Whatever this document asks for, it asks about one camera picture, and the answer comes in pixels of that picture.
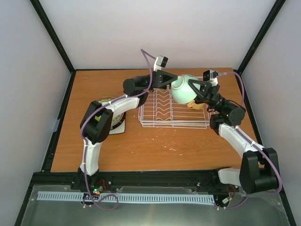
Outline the white wire dish rack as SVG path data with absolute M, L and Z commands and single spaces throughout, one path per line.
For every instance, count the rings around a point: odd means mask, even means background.
M 139 107 L 138 119 L 143 127 L 206 129 L 210 113 L 176 103 L 170 89 L 154 89 Z

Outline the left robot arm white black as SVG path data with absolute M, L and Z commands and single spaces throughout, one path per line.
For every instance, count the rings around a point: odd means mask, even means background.
M 80 124 L 80 135 L 84 143 L 80 165 L 84 176 L 81 183 L 86 189 L 94 189 L 98 184 L 98 178 L 94 174 L 99 170 L 100 149 L 110 133 L 113 118 L 142 106 L 148 97 L 148 90 L 166 89 L 176 80 L 177 75 L 162 70 L 153 71 L 149 75 L 124 80 L 124 95 L 104 103 L 91 102 Z

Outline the patterned round plate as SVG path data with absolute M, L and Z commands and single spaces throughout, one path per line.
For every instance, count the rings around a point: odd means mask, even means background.
M 114 99 L 114 97 L 104 97 L 104 98 L 100 98 L 99 100 L 98 100 L 98 102 L 99 103 L 105 103 L 105 102 L 109 102 L 109 101 L 111 101 L 111 100 L 113 100 Z M 120 115 L 118 115 L 118 116 L 116 116 L 116 117 L 114 117 L 113 119 L 112 119 L 112 122 L 111 122 L 111 127 L 112 128 L 114 128 L 114 126 L 117 126 L 117 124 L 120 122 L 120 121 L 122 121 L 122 117 L 123 117 L 123 113 L 122 114 L 120 114 Z

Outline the light green ceramic bowl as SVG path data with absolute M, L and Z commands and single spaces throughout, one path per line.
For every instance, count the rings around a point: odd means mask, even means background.
M 195 91 L 189 86 L 189 80 L 199 81 L 196 76 L 182 74 L 178 76 L 176 81 L 171 83 L 171 95 L 176 103 L 187 104 L 197 96 Z

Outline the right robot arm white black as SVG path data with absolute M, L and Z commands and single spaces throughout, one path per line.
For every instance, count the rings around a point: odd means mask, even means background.
M 277 153 L 252 140 L 241 128 L 246 109 L 233 100 L 219 94 L 219 85 L 209 81 L 190 79 L 189 87 L 195 92 L 195 100 L 205 103 L 215 113 L 210 118 L 210 128 L 225 139 L 242 159 L 239 169 L 218 170 L 221 183 L 243 188 L 247 194 L 258 192 L 279 193 L 283 183 L 278 169 Z

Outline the black frame rail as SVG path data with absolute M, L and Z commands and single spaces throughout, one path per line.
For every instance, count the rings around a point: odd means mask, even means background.
M 133 187 L 183 187 L 197 192 L 209 194 L 225 194 L 229 183 L 223 184 L 218 178 L 218 171 L 137 171 L 137 172 L 97 172 L 87 176 L 85 182 L 82 171 L 67 173 L 35 172 L 30 185 L 68 185 L 72 190 L 91 192 L 102 186 L 115 193 L 124 186 Z

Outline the white square plate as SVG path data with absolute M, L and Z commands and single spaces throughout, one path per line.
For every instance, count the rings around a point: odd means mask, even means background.
M 122 121 L 120 121 L 117 126 L 114 126 L 114 128 L 110 128 L 110 135 L 115 134 L 122 134 L 125 132 L 125 124 L 126 124 L 126 113 L 123 113 Z

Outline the yellow ceramic mug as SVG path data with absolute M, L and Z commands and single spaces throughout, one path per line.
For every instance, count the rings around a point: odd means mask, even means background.
M 204 107 L 205 103 L 196 103 L 195 100 L 192 100 L 187 103 L 188 108 L 192 108 L 195 110 L 201 110 Z

